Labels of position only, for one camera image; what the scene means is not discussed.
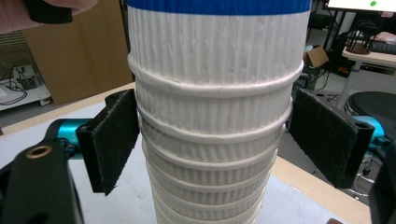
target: brass screw hole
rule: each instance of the brass screw hole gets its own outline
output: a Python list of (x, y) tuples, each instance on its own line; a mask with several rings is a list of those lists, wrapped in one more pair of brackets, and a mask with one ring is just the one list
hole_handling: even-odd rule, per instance
[(52, 151), (52, 147), (49, 146), (43, 146), (43, 147), (35, 147), (30, 149), (27, 153), (26, 153), (26, 157), (28, 159), (37, 159), (40, 157), (43, 157), (47, 154), (49, 154)]

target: stack of paper cups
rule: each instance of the stack of paper cups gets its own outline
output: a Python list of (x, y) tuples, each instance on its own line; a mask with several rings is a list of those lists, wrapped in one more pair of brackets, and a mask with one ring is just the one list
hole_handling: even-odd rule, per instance
[(310, 1), (128, 5), (158, 222), (254, 222), (303, 68)]

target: computer monitor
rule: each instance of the computer monitor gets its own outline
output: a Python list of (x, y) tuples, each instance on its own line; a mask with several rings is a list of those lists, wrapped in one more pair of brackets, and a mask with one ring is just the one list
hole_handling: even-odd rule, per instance
[(343, 11), (396, 12), (395, 0), (324, 0), (323, 7)]

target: desk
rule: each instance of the desk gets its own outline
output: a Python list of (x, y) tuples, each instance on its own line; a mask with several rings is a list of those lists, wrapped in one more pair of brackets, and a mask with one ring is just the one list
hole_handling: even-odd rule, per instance
[(349, 77), (346, 80), (346, 84), (343, 88), (343, 91), (340, 94), (340, 98), (336, 105), (338, 108), (343, 108), (344, 104), (347, 102), (350, 87), (357, 78), (358, 73), (361, 70), (362, 63), (374, 63), (374, 64), (396, 68), (396, 55), (392, 55), (392, 54), (371, 52), (366, 55), (361, 55), (361, 54), (354, 54), (348, 52), (346, 49), (344, 49), (343, 56), (347, 57), (350, 60), (356, 61), (356, 63), (352, 67), (352, 71), (349, 74)]
[[(127, 85), (114, 91), (130, 89), (133, 86)], [(103, 99), (114, 91), (6, 127), (6, 135), (0, 137), (0, 167), (12, 161), (21, 150), (40, 141), (54, 119), (92, 118), (105, 106)], [(154, 207), (148, 188), (149, 177), (139, 143), (125, 165), (118, 186), (108, 197), (92, 193), (83, 161), (70, 161), (69, 165), (86, 223), (155, 223)], [(371, 222), (370, 211), (366, 205), (277, 158), (257, 223), (314, 224), (326, 223), (330, 217), (345, 223)]]

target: person's hand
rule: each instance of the person's hand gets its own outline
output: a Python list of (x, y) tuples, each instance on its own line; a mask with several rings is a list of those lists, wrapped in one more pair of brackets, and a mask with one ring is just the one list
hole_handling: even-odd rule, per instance
[[(41, 25), (31, 21), (24, 0), (0, 0), (0, 34)], [(97, 0), (44, 0), (55, 7), (70, 7), (77, 15), (95, 6)]]
[(72, 14), (77, 15), (80, 12), (86, 11), (95, 6), (97, 0), (44, 0), (55, 7), (70, 7)]

